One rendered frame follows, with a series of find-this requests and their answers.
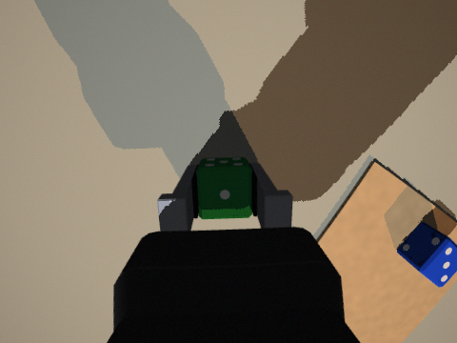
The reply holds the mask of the tan flat mat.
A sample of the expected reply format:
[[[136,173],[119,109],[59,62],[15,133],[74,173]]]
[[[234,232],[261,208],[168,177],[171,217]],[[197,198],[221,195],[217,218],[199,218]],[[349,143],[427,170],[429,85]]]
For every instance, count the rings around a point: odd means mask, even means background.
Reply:
[[[441,288],[397,249],[421,223],[457,244],[457,223],[371,161],[316,239],[342,277],[345,322],[361,343],[402,343],[457,280]]]

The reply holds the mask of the blue die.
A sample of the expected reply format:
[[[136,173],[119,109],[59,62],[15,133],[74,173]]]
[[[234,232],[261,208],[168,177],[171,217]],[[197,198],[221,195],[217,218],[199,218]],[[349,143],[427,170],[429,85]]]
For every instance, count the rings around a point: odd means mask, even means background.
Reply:
[[[457,245],[425,222],[415,228],[397,252],[438,287],[457,272]]]

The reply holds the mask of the green die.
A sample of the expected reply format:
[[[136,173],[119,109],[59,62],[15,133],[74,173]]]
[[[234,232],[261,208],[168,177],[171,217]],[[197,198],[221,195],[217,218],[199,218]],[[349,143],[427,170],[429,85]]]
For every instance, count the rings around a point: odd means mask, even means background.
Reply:
[[[249,218],[252,168],[245,157],[203,158],[196,170],[199,217]]]

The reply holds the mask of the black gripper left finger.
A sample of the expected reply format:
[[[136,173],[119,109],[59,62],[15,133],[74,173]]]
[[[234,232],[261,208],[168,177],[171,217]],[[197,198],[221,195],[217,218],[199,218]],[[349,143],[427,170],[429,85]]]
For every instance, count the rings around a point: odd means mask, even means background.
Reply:
[[[191,231],[198,218],[198,165],[188,165],[173,193],[162,193],[157,200],[160,232]]]

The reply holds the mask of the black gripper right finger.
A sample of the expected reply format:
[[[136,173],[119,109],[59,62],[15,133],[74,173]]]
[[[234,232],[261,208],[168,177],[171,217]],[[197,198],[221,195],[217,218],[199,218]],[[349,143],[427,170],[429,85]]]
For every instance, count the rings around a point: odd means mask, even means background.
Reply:
[[[250,164],[250,163],[249,163]],[[251,210],[261,229],[291,227],[293,196],[277,191],[260,163],[251,163]]]

